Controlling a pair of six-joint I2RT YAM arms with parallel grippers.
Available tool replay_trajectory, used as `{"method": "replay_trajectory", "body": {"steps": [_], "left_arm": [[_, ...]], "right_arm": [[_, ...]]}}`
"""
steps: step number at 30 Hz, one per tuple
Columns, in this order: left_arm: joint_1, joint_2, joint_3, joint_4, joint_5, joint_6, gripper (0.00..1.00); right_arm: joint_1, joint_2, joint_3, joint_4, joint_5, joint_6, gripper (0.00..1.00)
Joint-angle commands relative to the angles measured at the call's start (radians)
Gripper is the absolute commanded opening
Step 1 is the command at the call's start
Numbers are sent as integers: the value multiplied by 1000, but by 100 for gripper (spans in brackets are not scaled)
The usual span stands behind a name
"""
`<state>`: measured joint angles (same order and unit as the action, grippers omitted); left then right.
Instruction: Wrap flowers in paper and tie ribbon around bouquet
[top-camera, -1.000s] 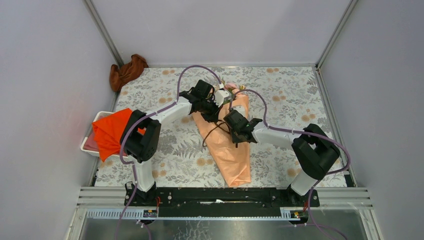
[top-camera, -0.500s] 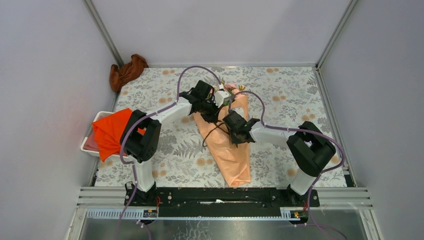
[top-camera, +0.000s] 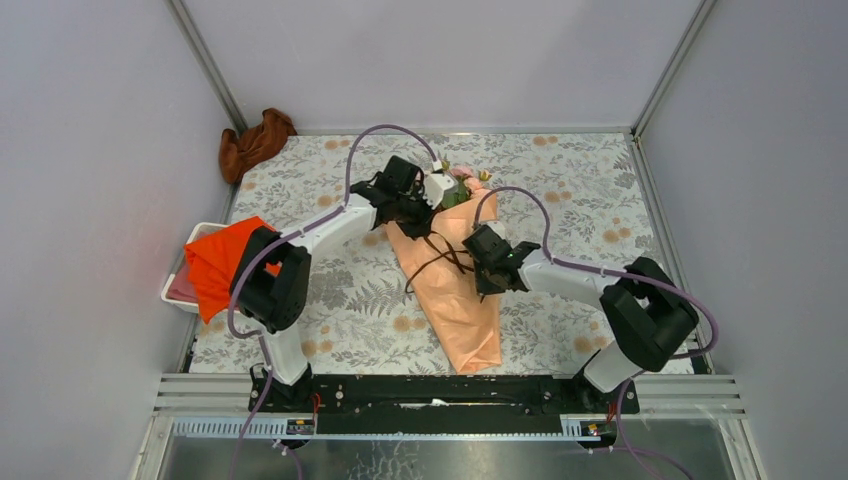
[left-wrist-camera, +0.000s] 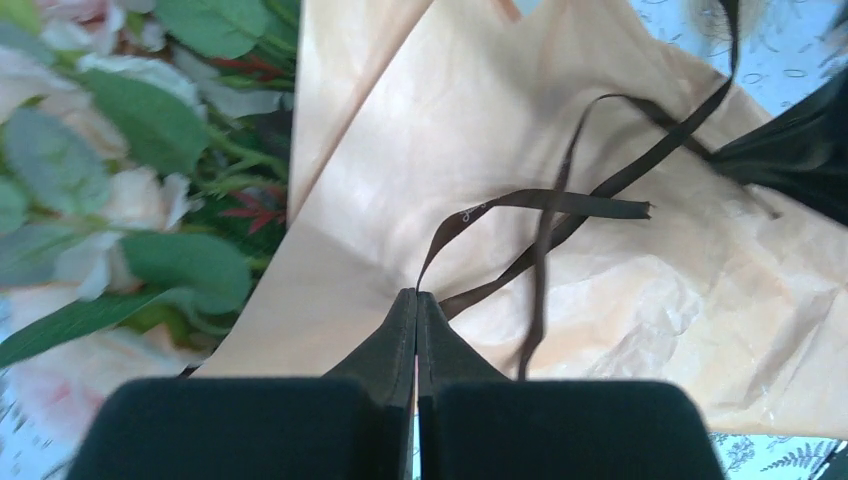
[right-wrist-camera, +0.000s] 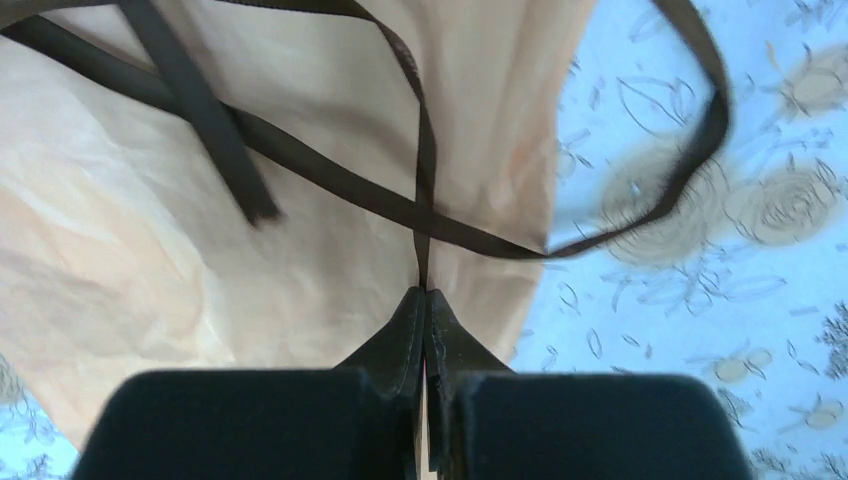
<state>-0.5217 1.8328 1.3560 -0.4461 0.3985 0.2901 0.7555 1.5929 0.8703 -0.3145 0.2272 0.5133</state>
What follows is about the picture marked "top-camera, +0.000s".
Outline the peach wrapping paper sheet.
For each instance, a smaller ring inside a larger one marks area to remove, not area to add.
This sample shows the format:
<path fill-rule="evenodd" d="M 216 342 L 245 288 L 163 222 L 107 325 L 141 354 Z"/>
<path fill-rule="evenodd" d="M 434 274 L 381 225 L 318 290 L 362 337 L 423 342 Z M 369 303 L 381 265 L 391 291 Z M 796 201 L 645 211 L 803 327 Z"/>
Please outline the peach wrapping paper sheet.
<path fill-rule="evenodd" d="M 478 194 L 433 218 L 433 232 L 406 237 L 394 223 L 385 226 L 389 243 L 413 293 L 453 369 L 473 374 L 503 363 L 500 297 L 481 297 L 473 262 L 462 242 L 471 235 L 476 210 L 484 221 L 497 218 L 497 197 Z"/>

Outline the pink fake flower bunch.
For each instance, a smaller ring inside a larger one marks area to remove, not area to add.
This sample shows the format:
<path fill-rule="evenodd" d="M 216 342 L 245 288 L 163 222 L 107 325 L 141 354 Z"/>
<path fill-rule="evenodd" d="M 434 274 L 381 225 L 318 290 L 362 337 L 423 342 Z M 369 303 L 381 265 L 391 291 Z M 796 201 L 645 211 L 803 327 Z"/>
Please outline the pink fake flower bunch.
<path fill-rule="evenodd" d="M 469 166 L 452 166 L 448 160 L 441 160 L 443 170 L 457 182 L 456 190 L 446 194 L 441 202 L 443 210 L 453 208 L 483 194 L 493 175 L 486 169 L 474 170 Z"/>

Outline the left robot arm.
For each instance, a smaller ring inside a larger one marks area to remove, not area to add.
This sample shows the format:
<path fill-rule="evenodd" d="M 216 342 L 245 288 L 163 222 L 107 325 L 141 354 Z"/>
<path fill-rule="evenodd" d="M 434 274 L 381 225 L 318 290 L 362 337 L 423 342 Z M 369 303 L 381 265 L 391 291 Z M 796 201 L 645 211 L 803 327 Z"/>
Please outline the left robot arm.
<path fill-rule="evenodd" d="M 310 369 L 298 319 L 308 295 L 313 262 L 349 240 L 393 223 L 409 238 L 426 237 L 456 179 L 443 169 L 424 172 L 393 156 L 371 179 L 349 187 L 344 203 L 289 230 L 254 229 L 230 287 L 229 313 L 253 320 L 274 384 L 272 398 L 288 411 L 309 401 Z"/>

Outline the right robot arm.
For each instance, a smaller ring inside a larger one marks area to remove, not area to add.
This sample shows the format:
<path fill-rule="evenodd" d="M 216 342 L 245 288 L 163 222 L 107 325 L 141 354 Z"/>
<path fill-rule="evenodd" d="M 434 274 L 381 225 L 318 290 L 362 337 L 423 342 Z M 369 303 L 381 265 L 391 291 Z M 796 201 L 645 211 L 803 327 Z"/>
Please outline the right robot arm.
<path fill-rule="evenodd" d="M 511 245 L 497 221 L 477 226 L 463 246 L 472 258 L 475 287 L 482 296 L 541 291 L 604 314 L 614 340 L 590 357 L 573 386 L 575 402 L 589 412 L 607 405 L 625 379 L 661 371 L 699 321 L 691 302 L 646 257 L 627 265 L 622 276 L 600 266 L 557 263 L 538 243 Z"/>

